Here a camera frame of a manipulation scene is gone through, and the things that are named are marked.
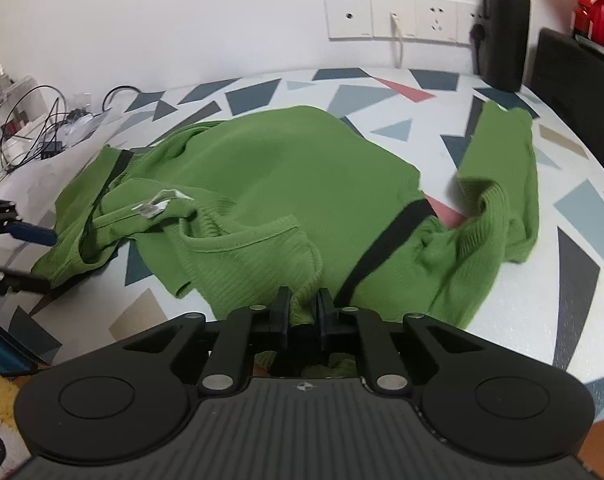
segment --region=terrazzo pattern tablecloth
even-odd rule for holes
[[[510,94],[474,76],[426,70],[304,70],[141,93],[125,111],[112,111],[98,131],[113,147],[144,152],[197,121],[314,106],[418,168],[435,212],[454,227],[468,214],[456,168],[488,99],[522,107],[534,118],[540,237],[524,264],[503,264],[467,330],[572,373],[588,386],[601,420],[604,170],[527,89]],[[42,251],[33,244],[0,250],[0,265],[28,270]],[[0,302],[0,324],[56,364],[194,310],[213,319],[197,291],[173,298],[145,267],[135,243],[126,242],[107,266],[64,294],[9,296]]]

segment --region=wall socket panel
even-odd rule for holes
[[[479,5],[453,0],[325,0],[329,38],[397,38],[470,44]]]

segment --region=green ribbed fabric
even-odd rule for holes
[[[385,320],[427,312],[465,326],[502,261],[523,261],[538,233],[538,186],[524,110],[487,103],[458,171],[477,216],[456,230],[427,218],[357,287],[352,304]],[[419,172],[310,107],[187,126],[135,155],[109,186],[83,241],[90,205],[118,151],[102,150],[56,202],[59,240],[33,272],[54,286],[103,265],[121,238],[175,296],[192,288],[218,319],[294,291],[293,323],[320,286],[335,295],[366,249],[405,206],[423,198]],[[174,198],[152,219],[132,210]]]

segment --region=black thermos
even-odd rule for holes
[[[484,0],[472,37],[483,81],[505,92],[522,86],[527,57],[530,0]]]

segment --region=pink geometric shape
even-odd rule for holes
[[[424,197],[429,201],[433,211],[440,219],[440,222],[444,224],[445,228],[456,229],[466,221],[466,216],[464,216],[462,213],[458,213],[449,206],[444,205],[439,200],[435,200],[432,196],[425,194]]]
[[[422,101],[426,101],[426,99],[431,99],[435,97],[433,94],[429,94],[423,90],[418,90],[417,88],[411,88],[410,86],[400,85],[400,83],[394,83],[393,81],[387,81],[386,79],[380,79],[374,77],[376,81],[381,82],[384,86],[388,86],[391,90],[395,90],[399,94],[402,94],[407,99],[410,99],[414,103],[421,103]]]

